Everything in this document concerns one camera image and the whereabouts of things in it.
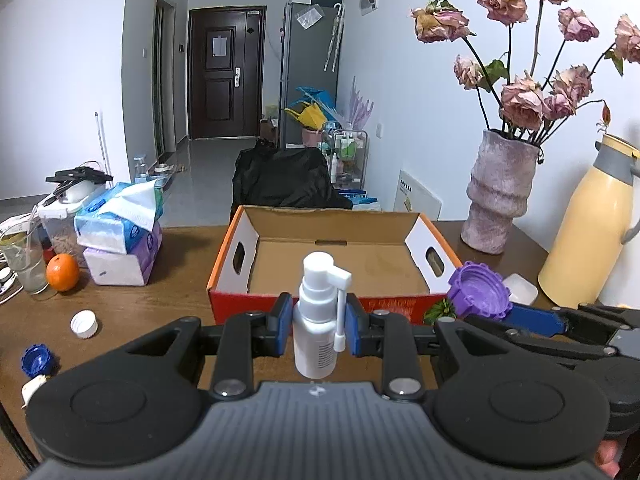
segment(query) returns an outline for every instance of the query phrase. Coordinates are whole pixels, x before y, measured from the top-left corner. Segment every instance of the white bottle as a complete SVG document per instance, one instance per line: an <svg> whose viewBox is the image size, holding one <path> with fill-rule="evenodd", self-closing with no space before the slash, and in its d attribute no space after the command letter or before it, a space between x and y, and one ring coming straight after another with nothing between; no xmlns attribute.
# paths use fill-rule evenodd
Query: white bottle
<svg viewBox="0 0 640 480"><path fill-rule="evenodd" d="M293 348L298 371L322 379L334 371L344 350L344 308L351 273L334 266L327 253L311 253L303 262L300 300L293 311Z"/></svg>
<svg viewBox="0 0 640 480"><path fill-rule="evenodd" d="M334 153L334 157L331 159L331 183L335 184L338 181L338 156Z"/></svg>

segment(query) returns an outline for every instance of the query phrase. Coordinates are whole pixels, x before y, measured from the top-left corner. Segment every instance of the textured ceramic vase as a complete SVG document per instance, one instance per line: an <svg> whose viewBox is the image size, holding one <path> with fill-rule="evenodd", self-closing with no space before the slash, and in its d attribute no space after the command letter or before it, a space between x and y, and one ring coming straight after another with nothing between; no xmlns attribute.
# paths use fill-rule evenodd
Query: textured ceramic vase
<svg viewBox="0 0 640 480"><path fill-rule="evenodd" d="M531 144L484 131L466 188L472 204L462 227L465 244L488 254L504 251L513 219L527 212L539 153Z"/></svg>

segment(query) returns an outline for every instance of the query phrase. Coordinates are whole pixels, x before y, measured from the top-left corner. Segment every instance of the tissue pack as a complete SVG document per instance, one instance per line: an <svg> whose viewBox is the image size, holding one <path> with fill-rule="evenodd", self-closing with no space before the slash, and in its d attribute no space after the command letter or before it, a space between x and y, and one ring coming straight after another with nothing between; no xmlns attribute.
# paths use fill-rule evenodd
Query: tissue pack
<svg viewBox="0 0 640 480"><path fill-rule="evenodd" d="M156 222L153 230L145 233L129 254L84 250L84 259L97 285L146 285L162 244L160 224Z"/></svg>
<svg viewBox="0 0 640 480"><path fill-rule="evenodd" d="M85 247L116 254L128 254L149 231L113 212L101 212L112 198L133 184L117 183L92 200L76 214L74 226L78 243ZM156 219L162 215L162 192L156 194Z"/></svg>

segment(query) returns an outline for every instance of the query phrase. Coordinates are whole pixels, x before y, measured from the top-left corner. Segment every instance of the refrigerator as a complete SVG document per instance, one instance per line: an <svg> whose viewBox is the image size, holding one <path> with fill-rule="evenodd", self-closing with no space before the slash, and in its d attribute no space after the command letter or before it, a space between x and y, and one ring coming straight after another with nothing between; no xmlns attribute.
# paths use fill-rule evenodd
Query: refrigerator
<svg viewBox="0 0 640 480"><path fill-rule="evenodd" d="M302 143L302 125L284 111L290 103L303 96L296 88L311 86L326 90L335 101L338 87L338 65L335 67L335 72L332 72L335 55L333 52L327 71L324 71L324 62L338 9L322 7L324 16L305 30L298 23L296 15L307 7L307 4L288 3L284 9L278 115L280 126L278 146L280 148L285 148L287 144Z"/></svg>

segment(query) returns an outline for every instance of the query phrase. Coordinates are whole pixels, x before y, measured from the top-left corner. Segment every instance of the yellow thermos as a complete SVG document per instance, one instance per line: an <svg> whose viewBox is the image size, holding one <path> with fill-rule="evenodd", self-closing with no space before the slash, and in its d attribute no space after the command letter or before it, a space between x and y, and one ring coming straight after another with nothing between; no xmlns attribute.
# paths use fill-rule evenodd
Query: yellow thermos
<svg viewBox="0 0 640 480"><path fill-rule="evenodd" d="M578 184L556 241L538 275L543 292L556 304L577 308L593 303L613 270L632 229L633 177L640 176L640 151L609 134L596 142L598 156Z"/></svg>

